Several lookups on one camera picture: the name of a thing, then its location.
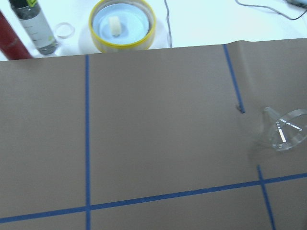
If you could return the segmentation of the yellow rimmed round container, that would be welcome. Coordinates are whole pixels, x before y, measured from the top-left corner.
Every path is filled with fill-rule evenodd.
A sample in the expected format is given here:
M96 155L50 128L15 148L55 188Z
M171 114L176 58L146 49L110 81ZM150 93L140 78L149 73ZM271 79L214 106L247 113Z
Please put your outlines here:
M147 50L154 42L156 16L144 0L101 0L91 10L88 25L102 53Z

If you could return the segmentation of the red cylinder can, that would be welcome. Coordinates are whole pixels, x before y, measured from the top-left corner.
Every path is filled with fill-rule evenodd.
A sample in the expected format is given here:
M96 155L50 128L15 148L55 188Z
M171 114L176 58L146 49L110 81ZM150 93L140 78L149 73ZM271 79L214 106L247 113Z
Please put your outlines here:
M8 60L33 58L2 12L0 12L0 50Z

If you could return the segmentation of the dark spray bottle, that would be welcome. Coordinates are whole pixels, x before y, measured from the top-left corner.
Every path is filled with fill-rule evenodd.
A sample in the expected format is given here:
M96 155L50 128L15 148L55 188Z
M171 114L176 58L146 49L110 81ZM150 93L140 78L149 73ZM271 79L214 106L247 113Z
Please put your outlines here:
M10 6L38 52L50 55L58 42L36 0L11 0Z

